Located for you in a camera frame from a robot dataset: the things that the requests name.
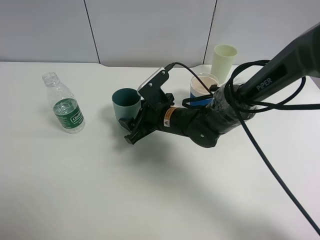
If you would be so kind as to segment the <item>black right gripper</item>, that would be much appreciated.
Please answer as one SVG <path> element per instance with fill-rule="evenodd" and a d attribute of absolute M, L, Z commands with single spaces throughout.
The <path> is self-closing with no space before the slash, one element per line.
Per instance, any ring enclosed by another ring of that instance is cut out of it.
<path fill-rule="evenodd" d="M 159 109 L 157 111 L 150 108 L 147 102 L 143 99 L 141 101 L 140 110 L 136 116 L 136 118 L 120 118 L 118 123 L 120 126 L 129 132 L 124 138 L 125 140 L 134 145 L 137 141 L 141 140 L 142 138 L 146 137 L 147 135 L 151 134 L 152 132 L 158 130 L 158 121 L 161 118 L 161 112 L 165 109 Z"/>

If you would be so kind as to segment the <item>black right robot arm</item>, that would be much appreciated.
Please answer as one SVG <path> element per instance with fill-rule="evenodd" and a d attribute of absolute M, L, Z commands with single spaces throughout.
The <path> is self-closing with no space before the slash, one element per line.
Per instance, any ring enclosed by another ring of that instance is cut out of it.
<path fill-rule="evenodd" d="M 162 91 L 169 79 L 173 64 L 158 69 L 137 89 L 142 97 L 140 110 L 135 117 L 123 116 L 119 124 L 129 134 L 129 144 L 161 131 L 190 138 L 197 145 L 212 148 L 218 138 L 239 126 L 241 121 L 250 120 L 258 112 L 272 108 L 265 99 L 282 90 L 296 80 L 304 81 L 307 76 L 320 75 L 320 27 L 315 25 L 302 33 L 271 60 L 258 60 L 260 70 L 243 84 L 229 80 L 223 86 L 207 89 L 208 105 L 192 106 L 191 98 L 174 106 L 171 93 Z"/>

